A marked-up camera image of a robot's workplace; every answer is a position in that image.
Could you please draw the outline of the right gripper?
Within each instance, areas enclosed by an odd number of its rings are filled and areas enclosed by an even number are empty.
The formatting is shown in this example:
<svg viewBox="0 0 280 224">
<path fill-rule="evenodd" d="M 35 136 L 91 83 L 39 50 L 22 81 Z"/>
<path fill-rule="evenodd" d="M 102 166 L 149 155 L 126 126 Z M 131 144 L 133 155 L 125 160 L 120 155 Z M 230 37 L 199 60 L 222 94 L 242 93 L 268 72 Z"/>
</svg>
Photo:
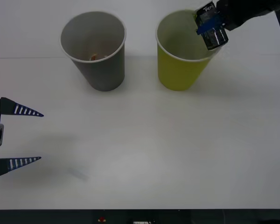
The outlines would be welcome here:
<svg viewBox="0 0 280 224">
<path fill-rule="evenodd" d="M 232 31 L 254 17 L 271 12 L 269 4 L 269 0 L 219 0 L 216 7 L 223 21 L 218 14 L 207 21 L 202 21 L 201 15 L 197 14 L 198 29 L 196 33 L 202 35 L 213 29 L 221 29 L 223 26 L 225 29 Z"/>
</svg>

